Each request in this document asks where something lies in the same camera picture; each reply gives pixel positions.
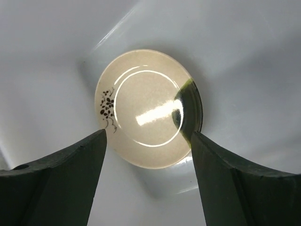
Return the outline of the cream plate with black flowers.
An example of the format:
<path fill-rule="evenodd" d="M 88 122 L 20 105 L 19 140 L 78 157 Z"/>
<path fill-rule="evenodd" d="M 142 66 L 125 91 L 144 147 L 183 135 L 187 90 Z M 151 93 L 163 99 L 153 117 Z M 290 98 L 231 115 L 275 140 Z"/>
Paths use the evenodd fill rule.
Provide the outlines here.
<path fill-rule="evenodd" d="M 203 106 L 188 71 L 152 49 L 115 58 L 95 89 L 95 112 L 108 146 L 145 169 L 177 164 L 191 152 L 191 136 L 202 128 Z"/>

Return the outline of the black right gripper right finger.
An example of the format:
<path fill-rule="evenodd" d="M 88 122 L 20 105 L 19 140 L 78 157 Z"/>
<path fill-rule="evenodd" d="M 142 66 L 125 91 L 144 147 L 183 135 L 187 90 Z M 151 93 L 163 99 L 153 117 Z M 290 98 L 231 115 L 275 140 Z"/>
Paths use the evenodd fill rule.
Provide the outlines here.
<path fill-rule="evenodd" d="M 264 167 L 192 135 L 192 158 L 208 226 L 298 226 L 301 177 Z"/>

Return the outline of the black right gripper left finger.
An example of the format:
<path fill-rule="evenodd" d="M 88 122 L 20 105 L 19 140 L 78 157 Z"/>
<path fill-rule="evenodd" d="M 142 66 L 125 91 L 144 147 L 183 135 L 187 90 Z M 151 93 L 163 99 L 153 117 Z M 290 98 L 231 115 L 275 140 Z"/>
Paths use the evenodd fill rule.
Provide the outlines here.
<path fill-rule="evenodd" d="M 1 225 L 87 225 L 106 146 L 101 129 L 43 158 L 1 170 Z"/>

